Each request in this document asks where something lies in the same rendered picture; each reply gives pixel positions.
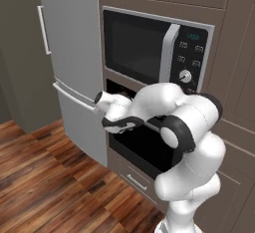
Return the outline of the silver microwave knob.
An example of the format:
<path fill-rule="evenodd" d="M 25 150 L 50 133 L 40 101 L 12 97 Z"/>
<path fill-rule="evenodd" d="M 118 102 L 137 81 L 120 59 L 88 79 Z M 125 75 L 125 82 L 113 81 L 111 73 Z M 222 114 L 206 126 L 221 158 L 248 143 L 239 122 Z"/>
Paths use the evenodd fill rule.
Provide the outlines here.
<path fill-rule="evenodd" d="M 189 83 L 192 79 L 192 76 L 190 74 L 189 71 L 187 70 L 183 70 L 179 73 L 179 79 L 183 82 L 183 83 Z"/>

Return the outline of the black built-in oven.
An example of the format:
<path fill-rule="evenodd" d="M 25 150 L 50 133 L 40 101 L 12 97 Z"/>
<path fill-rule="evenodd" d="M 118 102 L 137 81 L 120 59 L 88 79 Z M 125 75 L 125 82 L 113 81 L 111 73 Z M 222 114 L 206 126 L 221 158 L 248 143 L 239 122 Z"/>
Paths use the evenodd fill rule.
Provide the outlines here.
<path fill-rule="evenodd" d="M 107 91 L 130 102 L 127 111 L 117 118 L 124 132 L 109 134 L 110 147 L 152 179 L 177 165 L 183 152 L 165 143 L 159 129 L 176 109 L 174 102 L 182 89 L 175 84 L 158 83 L 135 93 L 107 80 Z"/>

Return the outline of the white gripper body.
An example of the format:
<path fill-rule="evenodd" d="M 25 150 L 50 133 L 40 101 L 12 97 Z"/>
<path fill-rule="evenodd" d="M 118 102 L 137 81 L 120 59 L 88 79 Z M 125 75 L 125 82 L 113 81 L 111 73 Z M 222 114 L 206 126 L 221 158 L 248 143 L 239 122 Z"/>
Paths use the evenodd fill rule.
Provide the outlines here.
<path fill-rule="evenodd" d="M 105 131 L 109 133 L 123 133 L 127 129 L 130 128 L 130 124 L 128 123 L 126 126 L 105 126 L 104 129 Z"/>

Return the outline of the black and silver microwave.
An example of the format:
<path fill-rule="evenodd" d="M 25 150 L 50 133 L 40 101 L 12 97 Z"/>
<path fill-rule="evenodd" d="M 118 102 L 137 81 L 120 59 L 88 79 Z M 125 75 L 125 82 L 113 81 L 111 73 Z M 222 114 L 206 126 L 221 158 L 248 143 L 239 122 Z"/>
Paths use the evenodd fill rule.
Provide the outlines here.
<path fill-rule="evenodd" d="M 147 85 L 201 91 L 214 27 L 128 9 L 103 8 L 106 67 Z"/>

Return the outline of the black microwave door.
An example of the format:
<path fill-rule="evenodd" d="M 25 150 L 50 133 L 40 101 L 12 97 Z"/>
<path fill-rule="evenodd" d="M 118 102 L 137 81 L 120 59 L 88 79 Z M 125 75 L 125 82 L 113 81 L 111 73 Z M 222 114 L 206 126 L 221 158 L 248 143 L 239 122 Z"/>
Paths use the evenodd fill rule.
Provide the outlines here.
<path fill-rule="evenodd" d="M 171 23 L 104 11 L 106 66 L 144 84 L 160 83 L 162 41 Z"/>

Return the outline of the beige cupboard unit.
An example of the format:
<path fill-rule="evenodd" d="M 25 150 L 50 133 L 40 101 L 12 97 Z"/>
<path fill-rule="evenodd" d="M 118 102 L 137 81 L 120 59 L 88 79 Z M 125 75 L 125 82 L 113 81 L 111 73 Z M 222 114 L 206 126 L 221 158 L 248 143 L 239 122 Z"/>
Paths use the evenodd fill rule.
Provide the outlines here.
<path fill-rule="evenodd" d="M 223 115 L 212 131 L 226 154 L 220 192 L 195 213 L 204 233 L 255 233 L 255 0 L 226 0 L 221 9 L 162 0 L 100 0 L 108 5 L 186 18 L 215 27 L 202 90 Z"/>

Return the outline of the grey fridge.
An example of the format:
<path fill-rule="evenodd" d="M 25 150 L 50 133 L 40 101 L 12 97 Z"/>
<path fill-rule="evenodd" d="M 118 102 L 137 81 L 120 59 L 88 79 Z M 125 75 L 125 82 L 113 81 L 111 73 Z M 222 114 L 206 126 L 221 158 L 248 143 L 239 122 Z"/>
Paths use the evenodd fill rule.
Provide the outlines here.
<path fill-rule="evenodd" d="M 55 83 L 96 107 L 103 88 L 99 0 L 41 0 Z M 66 135 L 88 156 L 107 165 L 103 114 L 72 102 L 58 92 Z"/>

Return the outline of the black oven door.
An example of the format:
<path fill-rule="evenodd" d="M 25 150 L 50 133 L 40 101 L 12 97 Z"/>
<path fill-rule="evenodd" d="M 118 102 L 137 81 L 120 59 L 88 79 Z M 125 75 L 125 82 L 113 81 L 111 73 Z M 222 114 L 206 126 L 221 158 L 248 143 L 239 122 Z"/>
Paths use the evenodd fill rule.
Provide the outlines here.
<path fill-rule="evenodd" d="M 110 148 L 152 179 L 182 160 L 181 151 L 170 148 L 157 131 L 145 125 L 123 133 L 110 133 L 109 143 Z"/>

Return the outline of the beige drawer front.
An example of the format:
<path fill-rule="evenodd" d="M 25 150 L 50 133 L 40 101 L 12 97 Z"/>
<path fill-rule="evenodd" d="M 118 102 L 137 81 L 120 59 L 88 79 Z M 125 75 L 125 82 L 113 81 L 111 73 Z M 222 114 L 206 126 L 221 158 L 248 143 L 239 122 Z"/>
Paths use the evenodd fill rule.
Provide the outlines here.
<path fill-rule="evenodd" d="M 154 180 L 110 147 L 107 148 L 107 151 L 109 169 L 151 201 L 162 213 L 166 213 L 168 203 L 161 201 L 155 194 Z"/>

